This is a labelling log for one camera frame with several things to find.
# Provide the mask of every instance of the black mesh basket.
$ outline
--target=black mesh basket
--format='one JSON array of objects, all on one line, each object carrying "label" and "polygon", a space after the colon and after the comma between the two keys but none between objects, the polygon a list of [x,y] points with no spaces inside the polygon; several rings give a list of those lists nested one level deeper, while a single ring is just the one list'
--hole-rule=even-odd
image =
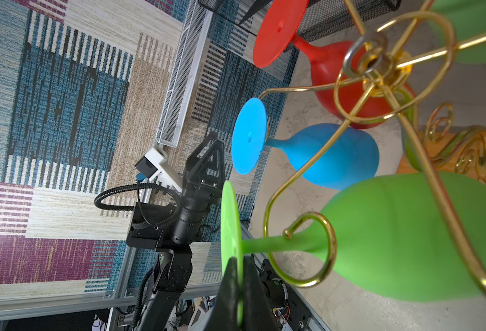
[{"label": "black mesh basket", "polygon": [[[198,0],[208,10],[218,13],[225,0]],[[401,0],[353,0],[363,21],[398,10]],[[307,42],[353,26],[353,20],[343,0],[310,0],[306,14],[298,27],[298,35]]]}]

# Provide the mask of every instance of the striped carpet pattern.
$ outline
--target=striped carpet pattern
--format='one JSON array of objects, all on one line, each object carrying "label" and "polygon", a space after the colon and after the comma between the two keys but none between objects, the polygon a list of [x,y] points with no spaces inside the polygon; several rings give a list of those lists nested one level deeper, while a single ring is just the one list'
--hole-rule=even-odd
[{"label": "striped carpet pattern", "polygon": [[[189,0],[0,0],[0,299],[113,290],[130,212],[94,207],[101,191],[134,181],[151,146]],[[226,0],[234,20],[246,8]],[[245,28],[256,33],[259,19]],[[243,103],[287,86],[298,56],[252,64],[255,37],[214,16],[180,143],[167,148],[178,172],[210,131],[226,144],[226,178],[250,218],[268,150],[241,176],[230,159]],[[274,134],[285,98],[267,97]],[[167,202],[167,197],[152,200]],[[134,194],[110,199],[132,205]],[[219,225],[219,207],[206,222]],[[190,283],[221,279],[219,233],[192,245]],[[156,253],[138,250],[137,286]]]}]

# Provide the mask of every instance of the gold wire rack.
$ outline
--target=gold wire rack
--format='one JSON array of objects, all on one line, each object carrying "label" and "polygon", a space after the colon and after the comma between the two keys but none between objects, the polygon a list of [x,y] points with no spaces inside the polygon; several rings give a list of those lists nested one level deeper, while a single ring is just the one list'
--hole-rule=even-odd
[{"label": "gold wire rack", "polygon": [[[438,155],[431,157],[427,154],[424,143],[427,140],[438,142],[449,130],[453,114],[452,105],[449,103],[443,103],[432,112],[422,138],[419,137],[417,125],[418,103],[429,95],[435,88],[437,88],[438,84],[453,63],[455,53],[459,50],[485,42],[486,33],[457,43],[451,22],[446,17],[428,10],[434,0],[425,0],[420,10],[395,17],[389,22],[383,24],[376,31],[369,32],[366,30],[361,16],[355,8],[355,5],[352,3],[352,0],[344,0],[344,2],[348,7],[348,10],[353,18],[353,21],[355,22],[357,30],[359,30],[359,33],[361,34],[361,37],[352,45],[352,48],[346,54],[343,62],[343,69],[340,71],[336,82],[319,86],[267,89],[259,96],[259,99],[263,99],[267,94],[271,93],[292,93],[306,91],[316,92],[320,90],[333,89],[333,100],[335,105],[340,114],[345,118],[340,127],[324,144],[324,146],[322,146],[322,148],[315,155],[313,155],[313,157],[311,157],[311,159],[309,159],[304,166],[296,171],[269,199],[264,215],[263,236],[266,238],[269,235],[268,225],[271,217],[271,208],[278,197],[285,191],[286,188],[288,188],[294,181],[302,176],[307,169],[318,161],[328,149],[331,148],[333,143],[337,141],[337,139],[351,123],[379,123],[396,116],[406,133],[404,139],[407,140],[408,146],[410,146],[410,149],[406,150],[405,154],[409,160],[411,160],[412,157],[415,157],[418,170],[423,171],[425,174],[429,187],[432,191],[432,195],[434,196],[438,208],[443,216],[445,225],[451,235],[451,239],[458,249],[458,253],[464,261],[464,264],[468,269],[473,281],[486,296],[486,269],[474,251],[469,241],[469,237],[466,234],[462,223],[460,222],[458,214],[456,213],[447,191],[440,180],[438,172],[436,171],[437,167],[445,164],[453,155],[455,155],[455,153],[460,152],[461,154],[458,159],[455,172],[465,173],[465,171],[467,171],[470,165],[474,162],[479,177],[486,183],[486,129],[481,126],[472,126],[467,128],[464,130],[464,132],[456,135],[455,138],[451,140],[451,142],[448,143]],[[377,43],[373,42],[377,38],[386,38],[385,36],[381,36],[382,31],[405,20],[411,20],[411,22],[390,51],[387,51],[386,49],[378,46]],[[445,37],[445,47],[411,57],[405,51],[403,51],[402,48],[409,40],[420,20],[431,20],[433,23],[438,25],[438,27],[443,31],[443,35]],[[351,69],[351,59],[359,50],[359,47],[364,47],[366,49],[366,54],[359,62],[358,72]],[[412,71],[412,66],[417,63],[438,57],[444,57],[440,71],[421,93],[414,96],[412,92],[404,85],[408,79],[408,76],[410,75],[410,72]],[[346,71],[346,74],[349,77],[353,78],[342,79],[344,71]],[[344,110],[340,103],[338,91],[340,87],[358,82],[363,82],[364,93],[355,104],[352,111],[348,113]],[[372,118],[362,118],[356,116],[366,103],[367,99],[372,96],[384,97],[390,104],[392,111],[383,116]],[[441,108],[447,108],[449,115],[437,119],[436,116]],[[437,134],[436,128],[443,122],[446,123],[443,132],[441,134]],[[471,148],[475,144],[478,144],[477,150]],[[336,238],[332,230],[332,225],[325,216],[318,212],[310,211],[301,215],[295,222],[293,222],[293,225],[284,231],[284,236],[289,239],[291,233],[290,229],[294,226],[298,227],[306,220],[318,221],[324,225],[327,232],[333,233],[333,238],[329,242],[329,245],[333,246],[330,250],[333,252],[333,254],[328,256],[323,268],[315,276],[303,280],[292,278],[281,270],[278,263],[274,259],[273,254],[268,254],[269,260],[278,275],[297,287],[310,287],[320,283],[331,273],[333,262],[336,258]]]}]

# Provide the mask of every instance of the wine glass holder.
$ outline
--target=wine glass holder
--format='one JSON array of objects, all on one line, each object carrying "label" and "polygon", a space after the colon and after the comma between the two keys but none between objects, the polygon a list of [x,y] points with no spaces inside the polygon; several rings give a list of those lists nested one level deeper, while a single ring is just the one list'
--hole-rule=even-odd
[{"label": "wine glass holder", "polygon": [[[418,103],[437,88],[453,63],[455,54],[460,50],[486,42],[486,33],[461,42],[456,42],[451,21],[441,14],[428,10],[433,2],[434,0],[425,0],[420,10],[402,14],[383,24],[376,31],[368,31],[352,0],[344,0],[361,36],[352,44],[346,53],[342,69],[335,83],[318,86],[266,89],[258,97],[262,100],[266,95],[271,93],[318,92],[333,89],[333,101],[340,115],[344,118],[340,127],[322,148],[282,184],[269,199],[264,215],[263,236],[264,238],[269,236],[271,209],[278,197],[330,149],[346,128],[352,123],[380,123],[396,116],[405,133],[405,136],[402,137],[405,146],[404,153],[412,166],[425,174],[429,188],[443,216],[452,241],[472,280],[486,296],[486,269],[473,249],[469,237],[436,170],[459,153],[454,171],[465,174],[474,165],[479,178],[486,183],[486,128],[482,126],[465,128],[456,134],[438,154],[430,156],[425,148],[425,143],[428,141],[439,143],[449,131],[454,113],[452,104],[444,102],[434,109],[423,133],[419,131],[417,123]],[[407,20],[410,20],[410,23],[403,35],[400,36],[392,49],[387,50],[386,35],[383,31],[396,23]],[[402,48],[409,40],[420,20],[430,20],[440,28],[445,37],[445,46],[421,55],[411,56],[403,51]],[[353,69],[353,57],[361,49],[364,49],[365,53],[359,60],[357,69]],[[422,92],[414,95],[405,84],[412,72],[412,66],[439,57],[444,58],[441,69]],[[339,100],[339,89],[359,82],[363,84],[364,93],[348,113],[344,110]],[[382,97],[386,99],[390,105],[391,112],[371,118],[356,116],[370,97]],[[448,115],[437,117],[439,111],[444,108],[448,110]],[[437,128],[443,123],[445,123],[445,126],[442,132],[437,132]],[[293,231],[307,220],[320,222],[327,233],[332,235],[332,238],[328,241],[328,245],[330,246],[329,251],[332,254],[327,257],[323,268],[315,276],[304,280],[294,279],[281,270],[272,253],[268,254],[269,260],[278,275],[298,287],[310,287],[320,283],[331,273],[333,262],[336,259],[336,237],[332,230],[332,225],[324,215],[318,212],[309,211],[298,217],[283,232],[285,238],[289,239]]]}]

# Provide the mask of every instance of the gold metal rod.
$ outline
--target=gold metal rod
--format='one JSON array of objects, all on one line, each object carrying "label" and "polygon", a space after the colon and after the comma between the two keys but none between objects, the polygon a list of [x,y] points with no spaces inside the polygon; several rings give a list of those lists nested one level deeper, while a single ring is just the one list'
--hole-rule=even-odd
[{"label": "gold metal rod", "polygon": [[[361,82],[363,80],[362,77],[359,78],[348,78],[343,81],[340,81],[339,85],[340,86],[347,86],[347,85],[352,85],[354,83]],[[267,94],[271,93],[289,93],[289,92],[307,92],[307,91],[320,91],[320,90],[326,90],[326,89],[334,89],[335,88],[335,83],[330,83],[330,84],[323,84],[323,85],[316,85],[316,86],[293,86],[293,87],[277,87],[275,89],[266,89],[263,91],[258,99],[263,100],[263,98]]]},{"label": "gold metal rod", "polygon": [[[399,103],[396,100],[396,97],[393,95],[392,91],[387,86],[381,86],[383,93],[388,101],[388,103],[394,109],[399,108]],[[401,122],[401,126],[407,133],[410,141],[412,142],[412,147],[414,152],[419,158],[419,162],[421,163],[421,167],[423,169],[423,173],[427,177],[427,182],[429,187],[431,188],[432,195],[434,196],[434,200],[438,205],[438,208],[443,216],[445,221],[445,226],[447,227],[449,234],[462,258],[468,272],[471,275],[471,278],[475,282],[475,284],[480,288],[480,290],[486,296],[486,269],[482,265],[482,262],[478,258],[477,254],[475,253],[471,243],[469,241],[469,237],[465,232],[465,229],[460,222],[458,215],[456,214],[456,210],[445,190],[445,187],[442,183],[442,180],[439,177],[438,172],[434,168],[431,163],[429,156],[427,155],[427,151],[425,151],[424,146],[421,144],[419,137],[414,130],[411,122],[407,119],[407,117],[399,113],[397,114],[399,121]]]},{"label": "gold metal rod", "polygon": [[353,22],[355,23],[357,30],[359,30],[359,33],[361,35],[366,34],[366,27],[364,26],[363,19],[361,18],[361,15],[359,15],[352,0],[344,0],[344,3],[346,4],[346,7],[348,7],[349,13],[352,16]]},{"label": "gold metal rod", "polygon": [[[419,10],[429,10],[431,8],[432,3],[434,0],[425,0],[425,2],[421,5],[421,8]],[[412,22],[408,25],[408,27],[405,29],[401,37],[399,37],[399,40],[397,43],[394,45],[392,50],[390,51],[391,56],[395,56],[405,45],[405,43],[409,40],[410,35],[414,30],[416,30],[416,24],[419,22],[417,18],[414,18]]]},{"label": "gold metal rod", "polygon": [[[482,34],[479,34],[478,36],[474,36],[472,38],[469,38],[469,39],[466,39],[466,40],[463,40],[463,41],[457,43],[456,44],[456,50],[466,49],[468,47],[474,46],[474,45],[479,44],[479,43],[483,43],[485,41],[486,41],[486,33],[482,33]],[[415,64],[415,63],[419,63],[419,62],[434,59],[434,58],[437,58],[437,57],[440,57],[440,56],[444,56],[445,54],[447,54],[447,48],[446,47],[438,48],[436,50],[411,57],[411,58],[407,59],[406,61],[398,62],[398,64],[396,65],[396,68],[398,68],[398,69],[403,68],[403,67]]]},{"label": "gold metal rod", "polygon": [[[361,108],[364,106],[364,104],[366,103],[366,101],[370,97],[370,94],[372,93],[373,88],[374,88],[374,84],[369,84],[369,86],[364,91],[361,98],[357,101],[357,103],[353,107],[352,114],[357,114],[361,110]],[[331,138],[329,138],[329,140],[324,144],[324,146],[322,146],[322,148],[320,148],[319,151],[306,162],[306,164],[304,164],[285,183],[283,183],[282,186],[280,186],[280,188],[278,190],[276,190],[276,192],[274,192],[273,196],[271,196],[271,198],[269,199],[269,202],[267,203],[267,206],[265,207],[265,215],[264,215],[264,218],[263,218],[263,237],[264,238],[267,238],[269,236],[269,218],[271,217],[271,209],[272,209],[273,204],[276,201],[276,199],[294,181],[296,181],[298,178],[300,178],[300,176],[302,176],[304,174],[304,172],[307,171],[307,169],[311,168],[312,165],[315,164],[319,160],[319,158],[328,151],[328,149],[331,148],[331,146],[337,141],[337,139],[339,139],[339,137],[344,133],[344,131],[348,128],[348,126],[351,123],[352,122],[349,121],[349,120],[345,120],[344,122],[342,122],[342,124],[339,126],[337,131],[335,131],[335,133],[331,136]],[[307,214],[308,213],[300,216],[299,219],[295,221],[295,223],[300,222],[300,220],[302,218],[304,218]],[[318,214],[318,217],[314,218],[315,220],[320,221],[320,222],[326,221],[329,224],[329,221],[326,219],[326,217],[324,215],[321,215],[319,213],[314,213],[314,214]],[[308,279],[308,280],[297,280],[297,279],[290,277],[289,275],[287,275],[285,272],[282,271],[282,269],[279,267],[278,263],[276,262],[276,259],[274,259],[274,255],[272,253],[269,252],[267,255],[268,255],[269,261],[271,262],[271,265],[272,265],[274,271],[276,271],[276,273],[280,277],[282,277],[283,279],[287,280],[289,283],[292,283],[293,285],[295,285],[297,287],[309,287],[309,286],[313,286],[313,285],[320,283],[322,280],[324,280],[324,278],[325,278],[324,275],[327,275],[327,274],[323,273],[323,271],[325,270],[326,267],[328,267],[328,268],[332,267],[333,265],[332,265],[332,263],[330,263],[331,262],[330,260],[335,259],[335,256],[328,256],[327,259],[326,259],[326,263],[325,263],[324,267],[316,276],[314,276],[314,277],[312,277],[311,279]]]}]

